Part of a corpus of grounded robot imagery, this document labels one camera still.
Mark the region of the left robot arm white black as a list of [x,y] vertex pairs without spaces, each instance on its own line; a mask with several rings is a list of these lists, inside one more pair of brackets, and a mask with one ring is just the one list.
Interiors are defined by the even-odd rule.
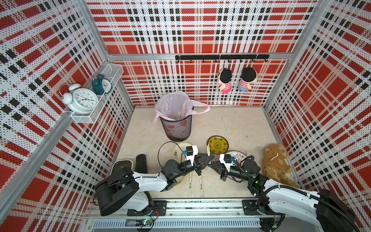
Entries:
[[195,171],[199,176],[214,155],[198,154],[178,163],[168,160],[157,174],[142,174],[123,168],[95,185],[95,197],[101,216],[108,216],[119,209],[132,209],[148,214],[154,207],[151,191],[169,191],[177,185],[177,178]]

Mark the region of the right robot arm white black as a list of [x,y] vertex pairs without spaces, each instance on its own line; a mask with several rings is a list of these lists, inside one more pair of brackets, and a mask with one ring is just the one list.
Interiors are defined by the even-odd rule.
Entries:
[[359,231],[355,213],[335,193],[327,189],[308,191],[274,181],[260,174],[253,156],[238,162],[222,154],[219,161],[208,166],[220,174],[222,180],[233,177],[248,183],[248,190],[257,199],[248,211],[281,216],[278,222],[262,225],[263,231],[274,231],[286,215],[309,222],[324,232]]

